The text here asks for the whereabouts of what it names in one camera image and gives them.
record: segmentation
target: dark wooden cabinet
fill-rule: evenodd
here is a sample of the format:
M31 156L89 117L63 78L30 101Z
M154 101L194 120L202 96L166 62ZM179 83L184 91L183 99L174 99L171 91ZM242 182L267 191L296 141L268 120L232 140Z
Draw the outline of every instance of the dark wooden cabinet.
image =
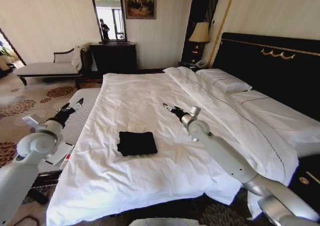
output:
M90 45L100 74L133 74L137 71L136 44L133 42L107 42Z

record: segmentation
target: floral rug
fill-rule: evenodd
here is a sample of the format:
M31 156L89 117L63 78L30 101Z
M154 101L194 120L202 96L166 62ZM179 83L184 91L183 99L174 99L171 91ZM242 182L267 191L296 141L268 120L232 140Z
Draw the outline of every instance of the floral rug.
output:
M16 144L30 133L31 127L22 121L24 116L35 113L46 120L76 92L73 80L27 81L24 86L13 73L0 79L0 167L11 162Z
M16 144L32 132L32 128L24 124L22 117L36 113L43 119L48 119L54 116L56 109L67 103L76 92L73 80L27 78L27 82L28 85L24 86L13 73L0 79L0 167L12 161L16 154ZM85 85L85 87L96 86L101 85ZM248 220L250 213L246 200L247 192L245 190L241 190L237 194L230 206L217 202L204 194L198 198L175 200L146 208L133 209L93 222L81 222L77 225L122 226L129 225L135 219L147 217L192 218L207 226L271 225L264 215L255 221ZM23 207L28 208L28 215L36 215L35 211L37 211L41 215L38 219L44 221L45 206L36 209L34 206L28 206L35 202L26 200L25 203L20 210ZM14 222L23 218L24 215L26 214L19 211Z

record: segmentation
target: folded black cloth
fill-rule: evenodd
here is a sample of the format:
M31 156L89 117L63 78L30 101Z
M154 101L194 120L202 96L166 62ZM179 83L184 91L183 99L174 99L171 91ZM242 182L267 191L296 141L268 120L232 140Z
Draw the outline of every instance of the folded black cloth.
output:
M157 153L157 147L152 132L135 133L120 132L118 151L123 156Z

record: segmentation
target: white pillow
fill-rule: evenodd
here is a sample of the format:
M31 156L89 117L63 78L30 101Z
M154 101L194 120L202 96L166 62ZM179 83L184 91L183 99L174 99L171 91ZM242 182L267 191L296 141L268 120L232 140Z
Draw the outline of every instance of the white pillow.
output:
M82 64L81 64L81 56L80 56L80 47L76 46L73 50L73 58L71 60L71 65L80 71Z
M220 69L199 70L196 74L225 93L243 92L252 88L244 81Z
M257 91L230 95L271 126L293 147L320 142L320 122Z

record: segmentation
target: wall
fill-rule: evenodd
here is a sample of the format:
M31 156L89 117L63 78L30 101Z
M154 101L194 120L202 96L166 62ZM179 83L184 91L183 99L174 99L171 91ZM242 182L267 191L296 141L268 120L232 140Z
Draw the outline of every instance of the wall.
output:
M126 20L140 68L176 66L192 0L157 0L156 20ZM0 0L0 28L25 62L49 62L53 52L101 40L91 0Z
M137 42L140 68L178 66L192 0L156 0L156 20L125 21L129 41Z
M92 0L0 0L0 27L27 64L101 40Z
M229 0L219 0L203 59L208 60ZM223 32L320 40L320 0L232 0ZM218 38L213 59L218 51Z

